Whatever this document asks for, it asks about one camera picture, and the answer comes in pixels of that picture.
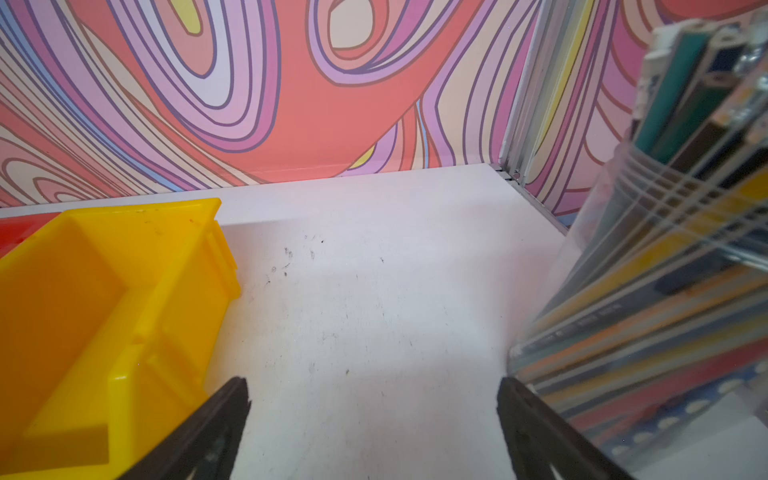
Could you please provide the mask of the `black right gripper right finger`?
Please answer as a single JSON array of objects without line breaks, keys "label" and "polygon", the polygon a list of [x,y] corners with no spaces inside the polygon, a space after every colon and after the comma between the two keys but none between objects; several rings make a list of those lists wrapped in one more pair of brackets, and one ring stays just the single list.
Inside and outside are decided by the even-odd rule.
[{"label": "black right gripper right finger", "polygon": [[515,378],[501,379],[497,414],[518,479],[632,479]]}]

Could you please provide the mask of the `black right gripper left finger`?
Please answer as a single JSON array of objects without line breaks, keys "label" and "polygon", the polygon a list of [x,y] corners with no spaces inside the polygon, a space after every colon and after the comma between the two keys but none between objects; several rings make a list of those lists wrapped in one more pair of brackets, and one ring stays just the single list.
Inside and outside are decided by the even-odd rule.
[{"label": "black right gripper left finger", "polygon": [[247,380],[229,379],[123,479],[228,479],[251,408]]}]

